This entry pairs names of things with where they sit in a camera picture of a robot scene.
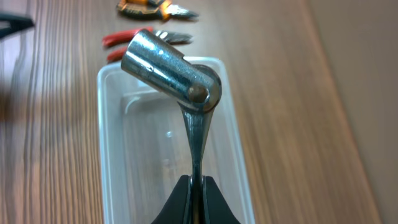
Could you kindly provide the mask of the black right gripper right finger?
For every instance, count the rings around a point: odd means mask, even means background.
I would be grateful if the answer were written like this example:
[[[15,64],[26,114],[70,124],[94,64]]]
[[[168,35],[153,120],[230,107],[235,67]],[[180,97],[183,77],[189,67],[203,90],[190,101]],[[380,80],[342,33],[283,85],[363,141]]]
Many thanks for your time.
[[[203,221],[205,224],[240,224],[234,216],[214,178],[203,177]]]

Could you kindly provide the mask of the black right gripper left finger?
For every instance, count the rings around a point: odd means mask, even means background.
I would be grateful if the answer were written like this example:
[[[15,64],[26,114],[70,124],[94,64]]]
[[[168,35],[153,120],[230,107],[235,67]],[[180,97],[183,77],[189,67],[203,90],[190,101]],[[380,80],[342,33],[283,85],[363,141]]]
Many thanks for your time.
[[[183,224],[190,177],[182,175],[152,224]]]

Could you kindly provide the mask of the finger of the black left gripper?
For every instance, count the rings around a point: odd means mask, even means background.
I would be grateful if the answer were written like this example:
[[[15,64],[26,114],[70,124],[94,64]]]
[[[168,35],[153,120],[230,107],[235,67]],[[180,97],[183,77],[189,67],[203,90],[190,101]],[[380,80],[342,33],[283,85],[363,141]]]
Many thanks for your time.
[[[34,27],[34,21],[27,15],[14,14],[10,12],[1,12],[1,22],[7,22],[7,27],[1,28],[1,39]]]

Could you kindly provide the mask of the silver socket wrench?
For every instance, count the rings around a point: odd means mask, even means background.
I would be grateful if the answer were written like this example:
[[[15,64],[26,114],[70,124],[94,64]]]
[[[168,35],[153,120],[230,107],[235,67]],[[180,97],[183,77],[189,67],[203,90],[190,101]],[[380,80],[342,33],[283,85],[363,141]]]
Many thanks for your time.
[[[173,97],[179,104],[192,157],[192,223],[203,221],[202,159],[211,118],[222,95],[217,73],[204,65],[180,64],[164,67],[123,66],[145,84]]]

